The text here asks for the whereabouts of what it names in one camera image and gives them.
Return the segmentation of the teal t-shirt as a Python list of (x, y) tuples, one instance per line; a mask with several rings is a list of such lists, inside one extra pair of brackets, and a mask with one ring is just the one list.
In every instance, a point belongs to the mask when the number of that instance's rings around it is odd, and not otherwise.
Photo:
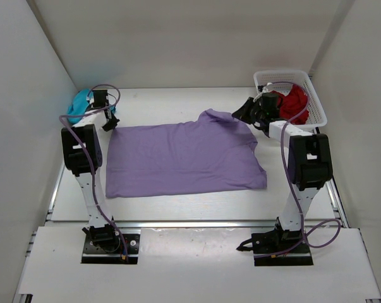
[(75, 125), (79, 123), (82, 119), (89, 119), (93, 117), (101, 117), (100, 113), (96, 114), (93, 109), (90, 108), (90, 103), (93, 101), (94, 90), (84, 89), (80, 91), (73, 99), (71, 105), (68, 107), (66, 115), (59, 117), (59, 120), (67, 119), (70, 124)]

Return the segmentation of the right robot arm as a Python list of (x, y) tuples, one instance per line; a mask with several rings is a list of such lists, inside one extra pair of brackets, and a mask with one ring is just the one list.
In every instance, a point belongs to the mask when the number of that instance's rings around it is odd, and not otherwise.
[(239, 251), (253, 251), (257, 259), (274, 259), (308, 247), (305, 216), (319, 190), (333, 176), (329, 139), (313, 134), (280, 117), (282, 101), (276, 93), (250, 97), (232, 117), (262, 131), (281, 144), (281, 159), (290, 189), (282, 214), (270, 232), (254, 234), (251, 247), (245, 243)]

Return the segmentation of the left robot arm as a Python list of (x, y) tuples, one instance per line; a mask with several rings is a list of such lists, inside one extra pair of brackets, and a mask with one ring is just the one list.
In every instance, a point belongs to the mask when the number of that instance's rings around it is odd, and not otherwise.
[(103, 156), (97, 131), (111, 131), (119, 122), (111, 97), (117, 102), (120, 99), (96, 86), (84, 96), (84, 113), (59, 116), (64, 164), (79, 183), (88, 213), (83, 231), (93, 246), (107, 254), (124, 251), (123, 236), (107, 208), (100, 181)]

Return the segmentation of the lavender t-shirt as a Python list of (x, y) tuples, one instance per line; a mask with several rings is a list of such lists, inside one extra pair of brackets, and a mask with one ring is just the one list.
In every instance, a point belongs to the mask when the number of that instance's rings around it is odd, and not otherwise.
[(266, 189), (257, 145), (245, 123), (213, 109), (196, 121), (117, 128), (107, 152), (106, 197)]

